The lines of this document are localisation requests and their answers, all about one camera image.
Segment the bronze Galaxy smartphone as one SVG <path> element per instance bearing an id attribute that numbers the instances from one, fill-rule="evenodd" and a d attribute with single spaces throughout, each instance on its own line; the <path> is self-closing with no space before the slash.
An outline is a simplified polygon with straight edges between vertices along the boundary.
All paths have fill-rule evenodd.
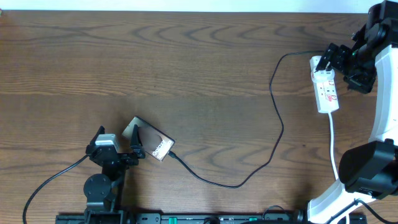
<path id="1" fill-rule="evenodd" d="M 163 161 L 171 148 L 174 146 L 175 141 L 162 131 L 159 131 L 157 128 L 153 127 L 147 121 L 135 116 L 122 132 L 122 136 L 128 139 L 129 142 L 131 139 L 133 126 L 135 124 L 139 127 L 139 138 L 141 140 L 144 152 L 150 154 L 158 161 Z"/>

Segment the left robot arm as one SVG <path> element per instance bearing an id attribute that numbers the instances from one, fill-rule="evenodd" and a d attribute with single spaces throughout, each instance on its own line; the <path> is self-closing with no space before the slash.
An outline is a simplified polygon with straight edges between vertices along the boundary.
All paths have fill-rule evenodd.
<path id="1" fill-rule="evenodd" d="M 135 223 L 135 216 L 120 207 L 126 171 L 145 158 L 139 139 L 138 126 L 134 125 L 130 138 L 132 152 L 118 151 L 119 143 L 114 134 L 106 134 L 101 126 L 86 147 L 86 155 L 102 168 L 84 184 L 86 196 L 85 223 Z"/>

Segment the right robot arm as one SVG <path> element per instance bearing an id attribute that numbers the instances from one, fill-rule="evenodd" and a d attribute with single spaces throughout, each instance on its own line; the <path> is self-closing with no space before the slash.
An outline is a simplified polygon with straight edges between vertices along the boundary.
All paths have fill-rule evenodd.
<path id="1" fill-rule="evenodd" d="M 377 85 L 376 114 L 368 143 L 346 151 L 338 179 L 307 205 L 310 223 L 338 223 L 374 200 L 397 195 L 397 1 L 372 6 L 367 23 L 352 37 L 352 48 L 330 44 L 310 59 L 314 87 L 329 102 L 326 90 L 334 72 L 349 89 L 368 94 Z"/>

